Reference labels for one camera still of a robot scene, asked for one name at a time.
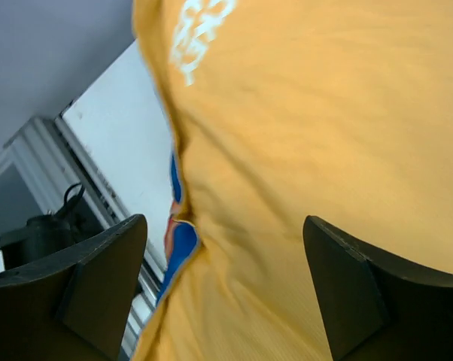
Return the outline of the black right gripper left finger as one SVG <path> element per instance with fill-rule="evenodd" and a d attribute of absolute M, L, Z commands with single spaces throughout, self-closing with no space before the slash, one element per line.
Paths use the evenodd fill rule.
<path fill-rule="evenodd" d="M 116 360 L 147 241 L 141 214 L 0 273 L 0 360 Z"/>

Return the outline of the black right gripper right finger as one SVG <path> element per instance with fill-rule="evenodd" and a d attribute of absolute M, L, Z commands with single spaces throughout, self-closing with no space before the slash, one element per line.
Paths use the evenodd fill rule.
<path fill-rule="evenodd" d="M 334 360 L 453 360 L 453 275 L 308 216 L 303 242 Z"/>

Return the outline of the yellow and blue pillowcase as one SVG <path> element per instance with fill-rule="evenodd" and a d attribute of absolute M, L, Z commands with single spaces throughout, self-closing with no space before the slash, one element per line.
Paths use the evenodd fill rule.
<path fill-rule="evenodd" d="M 136 360 L 329 360 L 318 216 L 453 273 L 453 1 L 136 1 L 173 132 Z"/>

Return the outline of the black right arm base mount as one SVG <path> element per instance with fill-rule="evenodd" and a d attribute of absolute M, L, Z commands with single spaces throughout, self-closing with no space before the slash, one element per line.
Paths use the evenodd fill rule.
<path fill-rule="evenodd" d="M 62 207 L 54 214 L 32 217 L 26 225 L 0 235 L 5 269 L 13 269 L 71 247 L 84 236 L 69 217 L 83 198 L 85 187 L 72 184 L 65 191 Z"/>

